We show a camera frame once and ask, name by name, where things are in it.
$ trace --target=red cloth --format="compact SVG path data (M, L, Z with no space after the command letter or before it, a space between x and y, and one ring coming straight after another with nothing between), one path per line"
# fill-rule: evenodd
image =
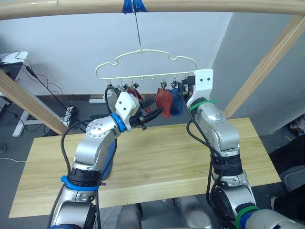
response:
M156 99L157 99L157 102L156 102L157 107L158 108L160 108L160 107L164 108L161 115L164 118L170 118L170 116L171 116L171 106L172 106L172 102L173 102L172 93L170 93L166 89L158 88Z
M142 101L144 99L143 96L137 91L137 89L132 89L131 87L128 87L126 92L129 94L133 94L133 96L136 97L139 101ZM144 111L150 114L152 110L150 107L146 107L144 108Z

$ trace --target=wooden table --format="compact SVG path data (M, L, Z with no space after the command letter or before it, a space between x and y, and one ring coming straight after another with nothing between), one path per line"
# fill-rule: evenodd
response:
M240 132L243 168L252 186L280 178L248 118L230 120ZM118 138L100 207L111 207L205 193L209 150L188 136L186 124L134 129ZM191 130L198 135L194 126ZM70 162L84 134L69 135L65 148ZM35 138L25 165L10 218L47 215L61 187L66 166L61 136Z

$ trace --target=white hanger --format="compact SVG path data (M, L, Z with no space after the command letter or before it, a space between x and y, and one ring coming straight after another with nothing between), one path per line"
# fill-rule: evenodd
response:
M163 78L165 78L166 76L170 76L173 75L174 77L176 77L179 74L184 74L185 77L187 77L189 74L193 74L194 71L197 70L197 63L194 59L190 58L190 57L186 57L186 56L176 56L175 58L171 58L170 54L168 52L165 51L161 51L161 50L154 50L154 49L142 49L141 46L141 39L140 39L140 33L139 33L139 26L138 26L138 20L137 20L137 15L136 12L134 10L134 5L133 5L133 0L132 0L132 11L135 15L135 19L136 19L136 24L137 24L137 30L138 30L138 39L139 39L139 45L140 45L140 49L133 51L133 52L127 52L124 53L122 55L119 55L115 58L115 63L110 63L110 62L105 62L100 64L99 66L96 67L95 69L95 74L97 76L97 78L99 78L100 80L107 80L109 83L111 82L111 80L119 80L121 81L122 79L130 79L132 80L133 78L140 78L141 80L143 80L144 77L151 77L152 79L154 79L156 76L162 76ZM170 61L176 61L177 59L186 59L186 60L190 60L194 63L195 65L195 69L193 71L188 71L188 72L178 72L178 73L163 73L163 74L149 74L149 75L137 75L137 76L123 76L123 77L111 77L111 78L101 78L98 74L98 70L105 66L105 65L111 65L111 66L116 66L119 64L119 59L124 57L124 56L128 56L131 54L135 54L135 53L143 53L143 52L158 52L158 53L163 53L166 54L168 59Z

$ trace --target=gray floor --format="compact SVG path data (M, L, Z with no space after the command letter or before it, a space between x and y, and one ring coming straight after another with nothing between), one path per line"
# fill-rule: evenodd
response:
M52 108L59 116L64 116L65 111L58 106L56 102L48 102L49 107ZM102 104L89 104L87 101L82 102L66 102L65 105L75 105L79 108L79 118L87 119L90 115L101 114L106 111L105 105ZM19 116L22 110L16 105L12 104L10 107L5 109L18 113ZM164 119L158 117L151 121L148 126L158 125L173 125L186 123L189 120L187 114L180 117L171 117L170 119ZM31 148L31 144L35 137L41 137L44 135L43 127L39 128L36 132L32 133L24 130L21 137L12 137L12 133L15 129L18 120L14 118L13 114L2 112L0 114L0 142L8 144L7 152L0 157L9 157L16 160L26 160L28 153ZM35 129L37 126L29 126L28 129ZM268 153L275 150L277 147L287 144L288 138L285 136L289 135L288 131L284 132L279 130L273 135L262 136L261 140L264 143ZM48 216L37 216L37 217L26 217L26 218L14 218L9 219L10 208L18 187L18 183L24 168L25 163L15 163L8 160L0 160L0 229L44 229ZM270 184L258 187L253 187L253 192L260 208L270 208L270 198L284 193L282 184ZM205 202L205 196L199 195L199 199L202 203L207 206ZM144 217L142 219L142 225L144 229L156 229L166 227L182 227L182 221L174 208L171 200L153 201L142 204L144 211ZM121 207L113 208L102 208L101 209L101 221L103 229L115 228L116 219L120 212ZM211 215L214 224L217 220L213 216L211 210L207 206L207 211Z

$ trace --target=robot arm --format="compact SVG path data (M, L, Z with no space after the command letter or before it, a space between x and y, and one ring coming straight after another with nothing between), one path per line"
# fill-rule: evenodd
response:
M189 94L192 95L186 106L195 107L191 115L195 116L196 126L213 148L212 177L217 184L211 193L211 207L216 214L226 225L236 224L236 228L305 229L303 225L275 211L256 207L246 172L242 169L239 133L225 115L209 102L213 70L197 70L195 76L188 77L183 83L188 85Z
M142 115L139 108L154 102L139 102L132 94L121 92L115 108L117 113L91 121L86 135L76 149L72 170L62 176L63 188L54 212L51 213L52 229L92 229L96 208L92 201L97 198L97 190L102 183L105 168L102 171L108 149L121 133L130 132L132 127L141 125L158 116L163 109L155 109L149 115Z

